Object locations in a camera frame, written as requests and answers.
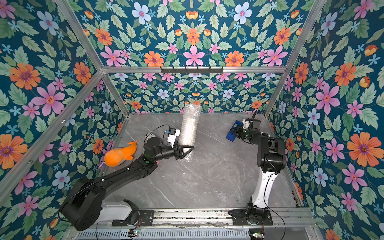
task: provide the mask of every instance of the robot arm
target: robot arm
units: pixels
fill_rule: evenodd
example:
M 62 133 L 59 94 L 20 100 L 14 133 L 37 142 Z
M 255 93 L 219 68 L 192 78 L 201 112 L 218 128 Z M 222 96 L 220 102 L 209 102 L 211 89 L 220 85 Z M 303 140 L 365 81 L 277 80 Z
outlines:
M 91 180 L 86 177 L 79 179 L 64 200 L 59 212 L 78 231 L 83 231 L 98 220 L 100 211 L 103 211 L 103 207 L 107 207 L 105 204 L 102 205 L 102 201 L 109 194 L 130 182 L 151 174 L 157 168 L 157 160 L 170 157 L 182 159 L 193 149 L 194 146 L 179 145 L 178 143 L 167 146 L 158 137 L 151 137 L 144 144 L 144 153 L 128 168 Z M 129 204 L 122 203 L 121 207 L 128 207 L 127 215 L 130 213 Z

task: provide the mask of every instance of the aluminum frame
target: aluminum frame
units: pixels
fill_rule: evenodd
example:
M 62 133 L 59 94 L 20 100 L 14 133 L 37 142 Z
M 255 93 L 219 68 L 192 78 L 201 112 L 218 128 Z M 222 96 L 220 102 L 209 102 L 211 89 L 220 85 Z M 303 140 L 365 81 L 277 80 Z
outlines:
M 309 34 L 312 31 L 312 28 L 319 17 L 321 10 L 326 3 L 327 0 L 315 0 L 312 8 L 308 14 L 307 19 L 305 20 L 305 23 L 303 25 L 303 30 L 301 31 L 300 36 L 298 37 L 295 46 L 293 47 L 293 50 L 291 54 L 289 55 L 287 65 L 286 65 L 286 71 L 283 73 L 283 75 L 280 77 L 279 82 L 277 83 L 275 90 L 273 91 L 273 94 L 269 100 L 268 106 L 264 112 L 264 116 L 268 118 L 270 112 L 272 111 L 273 106 L 275 105 L 277 99 L 279 98 L 280 92 L 283 90 L 284 83 L 288 79 L 289 75 L 292 72 L 293 66 L 296 63 L 299 54 L 301 50 L 304 47 L 305 41 L 307 40 Z

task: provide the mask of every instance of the light blue flower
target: light blue flower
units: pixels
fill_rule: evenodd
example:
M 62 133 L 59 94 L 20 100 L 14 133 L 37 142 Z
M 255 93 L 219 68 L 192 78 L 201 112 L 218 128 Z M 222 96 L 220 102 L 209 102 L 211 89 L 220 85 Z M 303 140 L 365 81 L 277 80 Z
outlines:
M 9 110 L 11 113 L 13 113 L 14 116 L 20 113 L 21 108 L 17 108 L 16 106 L 13 107 L 13 109 Z
M 228 15 L 229 15 L 230 17 L 233 17 L 233 15 L 235 15 L 235 14 L 236 14 L 236 13 L 233 11 L 233 8 L 232 8 L 231 11 L 228 10 Z
M 32 234 L 35 234 L 36 236 L 39 234 L 39 232 L 41 231 L 41 225 L 40 226 L 35 226 L 35 230 L 32 232 Z
M 89 19 L 85 15 L 80 15 L 80 17 L 81 17 L 81 20 L 83 20 L 84 22 L 88 22 L 89 21 Z
M 36 180 L 35 181 L 36 187 L 40 187 L 43 182 L 44 182 L 44 180 L 42 180 L 41 178 L 39 178 L 39 180 Z
M 358 132 L 358 133 L 360 133 L 360 131 L 362 130 L 362 127 L 360 127 L 359 124 L 356 124 L 356 126 L 353 126 L 352 128 L 354 129 L 353 132 Z
M 235 30 L 238 30 L 240 28 L 240 22 L 234 23 L 233 26 Z
M 4 48 L 3 48 L 3 52 L 8 52 L 8 54 L 11 54 L 11 52 L 13 52 L 13 49 L 11 49 L 11 45 L 4 45 L 3 43 L 1 44 Z
M 360 53 L 361 51 L 364 51 L 364 43 L 362 44 L 362 45 L 358 45 L 358 48 L 356 49 L 356 51 L 358 52 L 358 53 Z
M 205 21 L 205 18 L 204 18 L 205 16 L 203 15 L 203 16 L 199 16 L 199 22 L 201 22 L 201 23 L 203 23 L 204 21 Z
M 30 12 L 34 12 L 35 11 L 35 8 L 31 5 L 29 5 L 29 3 L 27 3 L 27 9 L 29 9 Z
M 379 60 L 381 57 L 376 57 L 376 54 L 372 56 L 372 59 L 368 59 L 368 62 L 371 62 L 369 65 L 372 65 L 373 63 L 376 65 L 377 60 Z
M 6 130 L 5 131 L 5 133 L 11 133 L 12 135 L 14 135 L 15 134 L 15 132 L 18 132 L 19 130 L 17 130 L 16 128 L 17 128 L 17 125 L 14 125 L 13 127 L 11 126 L 11 125 L 7 125 L 7 128 L 9 129 L 9 130 Z
M 180 21 L 181 21 L 182 23 L 184 23 L 184 22 L 186 22 L 187 20 L 185 19 L 185 16 L 180 15 Z

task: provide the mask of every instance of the orange plush toy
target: orange plush toy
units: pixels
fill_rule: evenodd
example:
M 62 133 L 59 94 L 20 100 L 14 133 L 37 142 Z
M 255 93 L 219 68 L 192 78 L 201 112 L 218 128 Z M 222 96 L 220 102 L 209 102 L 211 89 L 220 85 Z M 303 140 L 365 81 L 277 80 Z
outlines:
M 137 141 L 129 142 L 128 144 L 130 145 L 124 148 L 115 148 L 109 150 L 104 157 L 105 164 L 109 167 L 116 167 L 122 164 L 125 160 L 132 160 L 132 155 L 136 152 L 137 149 Z

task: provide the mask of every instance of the orange flower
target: orange flower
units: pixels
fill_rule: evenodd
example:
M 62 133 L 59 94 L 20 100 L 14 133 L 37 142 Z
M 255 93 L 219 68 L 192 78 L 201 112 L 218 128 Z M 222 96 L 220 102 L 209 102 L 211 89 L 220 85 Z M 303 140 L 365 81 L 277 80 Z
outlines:
M 288 138 L 286 141 L 286 144 L 288 151 L 292 152 L 292 150 L 295 148 L 295 143 L 292 139 Z
M 374 54 L 379 48 L 376 47 L 376 45 L 368 45 L 368 47 L 365 49 L 364 54 L 366 56 L 370 56 Z
M 299 10 L 295 10 L 295 11 L 293 11 L 292 13 L 291 13 L 291 18 L 295 18 L 295 17 L 297 17 L 297 15 L 299 15 Z
M 252 103 L 252 108 L 254 108 L 254 109 L 258 109 L 259 107 L 261 107 L 262 106 L 262 102 L 261 101 L 255 101 L 255 102 L 253 102 Z
M 132 102 L 131 102 L 131 106 L 132 106 L 134 109 L 140 109 L 140 108 L 141 108 L 141 103 L 138 103 L 137 101 L 132 101 Z
M 360 79 L 360 86 L 362 86 L 363 88 L 369 87 L 370 83 L 371 83 L 371 81 L 369 80 L 368 76 L 365 76 L 362 79 Z
M 295 82 L 298 84 L 302 84 L 307 79 L 308 74 L 308 64 L 301 63 L 300 66 L 297 67 L 296 73 L 295 73 Z
M 175 31 L 175 35 L 176 36 L 181 36 L 181 29 L 177 29 L 176 31 Z
M 25 87 L 26 90 L 37 87 L 37 83 L 41 80 L 38 77 L 40 73 L 29 64 L 25 66 L 24 63 L 18 63 L 17 68 L 11 68 L 9 71 L 12 73 L 9 75 L 11 81 L 16 82 L 15 85 L 19 88 Z
M 121 127 L 122 127 L 122 122 L 120 122 L 119 125 L 118 125 L 118 132 L 120 132 Z
M 282 28 L 281 31 L 277 31 L 276 36 L 273 38 L 276 45 L 283 45 L 288 41 L 291 36 L 291 30 L 289 28 Z
M 58 218 L 55 218 L 55 219 L 49 224 L 49 227 L 50 227 L 50 228 L 54 228 L 54 227 L 56 227 L 58 221 L 59 221 L 59 219 L 58 219 Z
M 102 44 L 106 46 L 112 45 L 113 39 L 111 37 L 111 34 L 108 31 L 104 31 L 103 28 L 96 29 L 95 35 L 98 38 L 99 42 L 101 42 Z
M 164 66 L 164 59 L 161 58 L 159 53 L 155 53 L 154 51 L 149 51 L 144 55 L 144 62 L 148 64 L 148 67 L 162 67 Z
M 86 15 L 89 19 L 93 19 L 93 13 L 91 13 L 90 11 L 85 11 L 84 13 L 85 13 L 85 15 Z
M 367 162 L 371 167 L 379 164 L 377 157 L 384 158 L 384 150 L 377 148 L 381 142 L 377 137 L 371 138 L 367 132 L 361 132 L 360 137 L 356 133 L 351 137 L 352 142 L 348 142 L 347 148 L 351 150 L 349 156 L 352 160 L 358 160 L 358 164 L 366 167 Z
M 24 139 L 16 136 L 12 139 L 11 134 L 0 135 L 0 164 L 3 164 L 3 169 L 13 167 L 14 161 L 18 162 L 23 154 L 28 150 L 26 144 L 22 144 Z
M 199 12 L 197 11 L 187 11 L 185 12 L 185 15 L 187 16 L 187 19 L 197 19 L 197 17 L 199 16 Z
M 212 33 L 211 33 L 211 30 L 209 30 L 209 29 L 205 29 L 204 30 L 204 35 L 205 36 L 210 36 Z
M 192 45 L 196 45 L 196 43 L 200 41 L 199 37 L 200 37 L 200 34 L 194 28 L 191 28 L 189 30 L 189 33 L 187 33 L 187 38 L 188 38 L 187 40 Z
M 340 66 L 340 69 L 337 69 L 336 71 L 336 77 L 335 77 L 335 82 L 337 82 L 337 85 L 342 86 L 347 86 L 349 84 L 349 81 L 352 81 L 355 78 L 355 72 L 356 72 L 356 67 L 352 67 L 353 63 L 348 63 L 345 65 Z
M 95 143 L 93 144 L 93 150 L 92 150 L 95 154 L 101 153 L 101 151 L 103 150 L 103 147 L 104 147 L 103 142 L 104 141 L 101 140 L 101 138 L 96 139 Z
M 295 186 L 297 188 L 297 191 L 299 192 L 299 196 L 300 198 L 303 200 L 304 196 L 303 196 L 303 190 L 301 189 L 301 187 L 299 187 L 299 184 L 298 183 L 295 183 Z
M 241 63 L 244 63 L 244 55 L 239 53 L 239 51 L 234 51 L 233 53 L 228 53 L 228 57 L 225 58 L 227 67 L 240 67 Z
M 73 69 L 74 74 L 76 74 L 77 81 L 82 84 L 87 84 L 91 78 L 91 73 L 89 72 L 89 67 L 86 66 L 83 62 L 76 63 L 74 65 L 76 68 Z
M 335 234 L 335 232 L 331 229 L 326 230 L 325 237 L 327 240 L 340 240 L 339 235 Z

